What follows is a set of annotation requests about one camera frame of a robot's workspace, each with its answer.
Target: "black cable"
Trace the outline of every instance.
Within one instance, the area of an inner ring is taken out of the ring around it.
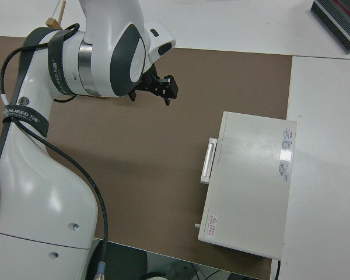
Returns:
[[[198,276],[197,270],[194,268],[193,263],[191,263],[191,265],[192,265],[192,268],[194,270],[194,273],[196,273],[197,279],[200,280],[200,277]]]
[[[215,271],[214,273],[210,274],[209,276],[207,276],[205,278],[205,280],[209,279],[211,276],[213,276],[214,274],[217,274],[220,270],[218,269],[217,271]]]
[[[66,102],[70,102],[70,101],[73,100],[75,97],[76,97],[76,95],[70,97],[69,99],[65,99],[65,100],[53,99],[53,101],[58,102],[58,103],[66,103]]]
[[[280,274],[280,265],[281,265],[281,262],[280,262],[280,261],[278,261],[278,269],[276,270],[275,280],[278,280],[278,279],[279,279],[279,274]]]
[[[105,250],[106,250],[106,246],[107,246],[107,236],[108,236],[108,226],[107,226],[107,212],[106,212],[106,207],[105,207],[105,203],[104,203],[104,199],[101,195],[101,192],[98,188],[98,186],[96,185],[95,181],[93,181],[93,179],[91,178],[91,176],[88,174],[88,172],[78,163],[76,162],[73,158],[71,158],[69,155],[67,155],[65,152],[63,152],[62,150],[58,149],[56,146],[50,144],[48,141],[46,141],[45,139],[43,139],[42,137],[38,136],[37,134],[33,133],[31,130],[29,130],[27,127],[25,127],[18,119],[16,118],[12,118],[12,121],[25,133],[27,133],[28,135],[30,135],[31,137],[33,137],[34,139],[38,140],[39,142],[41,142],[42,144],[44,144],[45,146],[47,146],[48,148],[52,149],[53,151],[55,151],[56,153],[58,153],[60,156],[62,156],[63,158],[65,158],[68,162],[70,162],[72,165],[74,165],[80,172],[82,172],[82,174],[87,178],[88,182],[91,184],[93,190],[96,193],[97,199],[100,202],[101,205],[101,211],[103,214],[103,220],[104,220],[104,244],[103,244],[103,248],[101,251],[101,260],[104,261],[105,259]]]

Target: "wooden stick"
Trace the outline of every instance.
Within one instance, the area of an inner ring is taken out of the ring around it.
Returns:
[[[61,25],[62,17],[64,16],[66,1],[63,0],[61,5],[61,10],[59,11],[58,24]]]

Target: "cable connector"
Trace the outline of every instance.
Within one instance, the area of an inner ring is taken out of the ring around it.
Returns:
[[[93,280],[104,280],[105,279],[104,275],[105,275],[105,262],[101,261],[99,262],[99,266],[97,267],[97,272]]]

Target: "silver metal ring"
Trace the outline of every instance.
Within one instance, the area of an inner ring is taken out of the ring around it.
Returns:
[[[101,96],[95,87],[91,69],[92,45],[82,41],[78,55],[79,76],[84,89],[94,96]]]

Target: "white table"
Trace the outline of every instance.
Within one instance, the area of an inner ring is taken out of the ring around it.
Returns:
[[[0,0],[0,36],[26,37],[36,27],[45,26],[56,3],[57,0]],[[180,48],[350,59],[350,54],[345,54],[310,12],[312,0],[139,0],[139,3],[145,19],[162,22]],[[62,26],[75,22],[85,30],[79,1],[68,0]]]
[[[280,279],[350,279],[350,61],[295,57],[290,86],[297,136]]]

